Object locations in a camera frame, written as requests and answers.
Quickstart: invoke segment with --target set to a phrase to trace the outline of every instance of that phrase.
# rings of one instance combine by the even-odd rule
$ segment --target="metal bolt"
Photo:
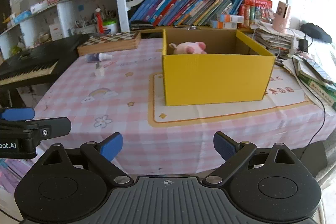
[[[130,181],[131,181],[131,179],[127,176],[117,176],[114,179],[114,182],[118,183],[118,184],[126,184],[126,183],[129,183]]]
[[[219,176],[209,176],[206,178],[206,181],[211,184],[218,184],[221,183],[223,180]]]

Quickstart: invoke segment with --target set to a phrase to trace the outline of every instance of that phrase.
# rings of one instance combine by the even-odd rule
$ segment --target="green lid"
[[[107,25],[111,25],[111,24],[116,24],[116,23],[117,23],[116,20],[104,21],[103,22],[103,26],[107,26]]]

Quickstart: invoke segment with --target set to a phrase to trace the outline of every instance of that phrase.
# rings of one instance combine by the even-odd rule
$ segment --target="pink toy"
[[[174,54],[206,54],[206,45],[203,42],[184,42],[177,46],[171,43],[169,47],[174,49]]]

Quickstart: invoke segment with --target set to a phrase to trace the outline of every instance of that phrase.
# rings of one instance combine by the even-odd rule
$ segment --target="black circular motor housing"
[[[301,164],[276,163],[237,174],[228,187],[232,201],[254,218],[272,222],[313,216],[321,189]]]
[[[106,192],[106,184],[101,177],[74,167],[63,155],[54,162],[35,163],[16,187],[15,200],[23,217],[30,220],[69,223],[98,208]]]

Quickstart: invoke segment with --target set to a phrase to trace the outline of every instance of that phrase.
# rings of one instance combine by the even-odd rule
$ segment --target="robotic arm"
[[[2,117],[9,119],[7,111]],[[41,140],[70,129],[67,118],[1,120],[0,157],[33,157]],[[16,187],[22,223],[315,223],[321,189],[283,143],[257,148],[216,132],[214,148],[226,162],[203,180],[144,176],[135,182],[111,163],[122,145],[120,133],[77,149],[53,144]]]

